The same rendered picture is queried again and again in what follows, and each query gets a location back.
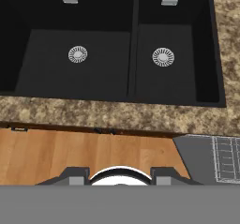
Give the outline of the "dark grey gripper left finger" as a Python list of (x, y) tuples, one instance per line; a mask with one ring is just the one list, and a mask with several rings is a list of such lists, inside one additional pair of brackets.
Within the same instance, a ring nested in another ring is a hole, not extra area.
[(88, 186), (89, 167), (66, 167), (58, 176), (38, 183), (39, 186)]

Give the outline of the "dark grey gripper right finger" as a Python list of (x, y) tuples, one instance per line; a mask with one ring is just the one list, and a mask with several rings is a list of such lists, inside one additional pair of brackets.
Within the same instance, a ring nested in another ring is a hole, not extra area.
[(150, 175), (154, 186), (201, 185), (193, 179), (181, 176), (174, 167), (151, 167)]

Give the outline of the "grey dishwasher door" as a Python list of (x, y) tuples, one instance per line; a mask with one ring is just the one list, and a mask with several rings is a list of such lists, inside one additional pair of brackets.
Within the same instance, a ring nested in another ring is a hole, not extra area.
[(185, 135), (174, 138), (173, 142), (191, 179), (206, 186), (226, 185), (240, 187), (240, 185), (221, 184), (216, 181), (212, 152), (213, 137)]

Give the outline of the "white and black round object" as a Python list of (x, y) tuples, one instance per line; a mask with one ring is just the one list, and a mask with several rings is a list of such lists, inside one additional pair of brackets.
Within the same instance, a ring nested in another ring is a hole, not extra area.
[(152, 177), (129, 166), (111, 166), (95, 173), (89, 182), (92, 186), (149, 186)]

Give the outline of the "black double sink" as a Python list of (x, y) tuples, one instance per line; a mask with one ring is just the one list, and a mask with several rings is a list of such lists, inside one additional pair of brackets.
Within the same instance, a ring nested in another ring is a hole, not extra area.
[(214, 0), (0, 0), (0, 97), (223, 108)]

